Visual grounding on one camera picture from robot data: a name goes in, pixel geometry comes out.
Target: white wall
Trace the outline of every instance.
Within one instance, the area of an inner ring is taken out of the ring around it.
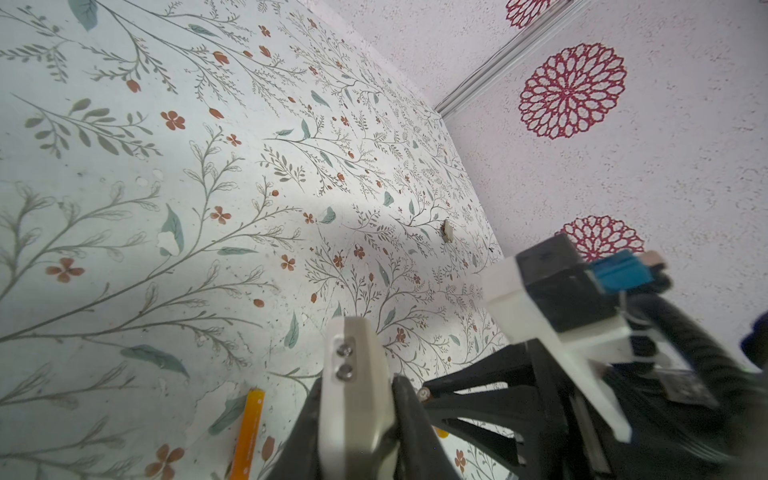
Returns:
[[[520,32],[498,0],[326,1],[417,84],[432,107]]]
[[[526,81],[581,43],[624,59],[624,90],[587,131],[539,137]],[[596,0],[446,122],[505,254],[579,217],[622,220],[668,259],[670,297],[736,349],[768,308],[767,45],[758,0]]]

